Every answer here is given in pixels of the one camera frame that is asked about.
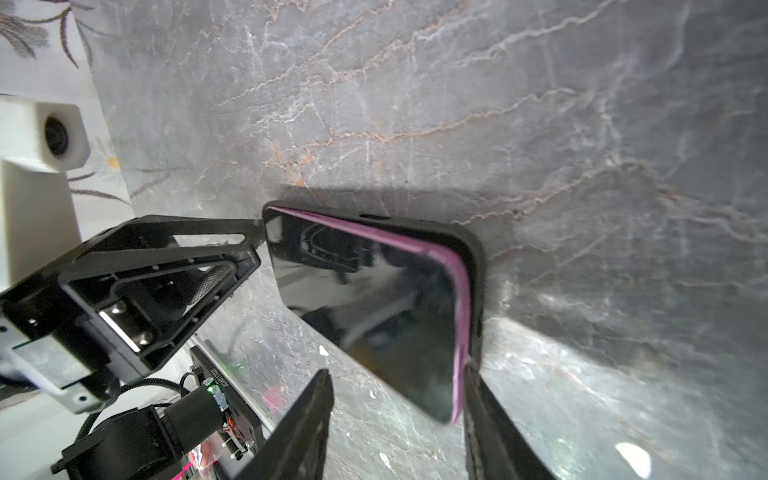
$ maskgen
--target phone screen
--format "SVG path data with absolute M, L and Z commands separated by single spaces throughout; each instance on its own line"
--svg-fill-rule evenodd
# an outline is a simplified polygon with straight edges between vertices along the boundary
M 398 241 L 374 240 L 370 231 L 376 229 L 333 221 L 345 224 L 344 230 L 290 209 L 265 211 L 283 302 L 422 410 L 451 421 L 458 415 L 457 293 L 451 274 L 425 254 L 426 242 L 394 233 L 387 238 Z M 356 228 L 369 232 L 353 233 Z M 399 241 L 421 244 L 422 251 L 393 245 Z

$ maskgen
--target white light spot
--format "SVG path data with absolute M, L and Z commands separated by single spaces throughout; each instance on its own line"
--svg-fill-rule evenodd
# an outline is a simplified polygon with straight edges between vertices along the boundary
M 382 459 L 382 462 L 384 462 L 384 465 L 386 465 L 387 468 L 392 470 L 392 466 L 389 464 L 389 458 L 386 458 L 386 455 L 379 452 L 379 457 Z
M 630 467 L 643 480 L 650 477 L 650 455 L 634 443 L 617 443 L 616 449 L 624 457 Z

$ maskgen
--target black phone case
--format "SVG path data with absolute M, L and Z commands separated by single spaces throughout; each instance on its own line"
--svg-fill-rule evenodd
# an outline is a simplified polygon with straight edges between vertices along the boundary
M 448 247 L 464 261 L 469 274 L 471 308 L 469 318 L 469 355 L 480 364 L 482 355 L 482 320 L 485 294 L 485 252 L 480 240 L 469 230 L 458 225 L 447 225 L 428 220 L 391 218 L 379 215 L 361 214 L 351 210 L 318 207 L 299 202 L 273 200 L 264 204 L 261 217 L 269 207 L 292 208 L 313 214 L 335 217 L 340 220 L 360 223 L 408 237 L 425 240 Z

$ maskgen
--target screw hole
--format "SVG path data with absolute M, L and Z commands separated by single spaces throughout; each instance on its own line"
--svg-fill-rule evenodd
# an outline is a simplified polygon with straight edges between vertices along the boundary
M 56 158 L 67 153 L 69 134 L 64 124 L 56 117 L 48 117 L 45 120 L 45 143 Z

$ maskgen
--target phone case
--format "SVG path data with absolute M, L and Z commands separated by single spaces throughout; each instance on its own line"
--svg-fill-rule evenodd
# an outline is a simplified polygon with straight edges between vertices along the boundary
M 278 211 L 293 210 L 306 214 L 315 214 L 324 217 L 344 220 L 356 223 L 384 232 L 396 233 L 412 239 L 436 244 L 447 248 L 457 256 L 457 260 L 463 263 L 468 280 L 469 305 L 468 305 L 468 329 L 462 331 L 468 334 L 468 354 L 480 363 L 482 354 L 482 314 L 483 293 L 485 281 L 485 255 L 482 245 L 477 237 L 468 230 L 455 226 L 436 223 L 426 220 L 413 220 L 405 218 L 389 218 L 369 214 L 357 214 L 348 210 L 339 210 L 326 207 L 317 207 L 296 202 L 272 201 L 264 205 L 262 216 L 268 208 Z M 459 387 L 455 383 L 455 394 Z M 455 398 L 454 404 L 460 407 L 460 399 Z

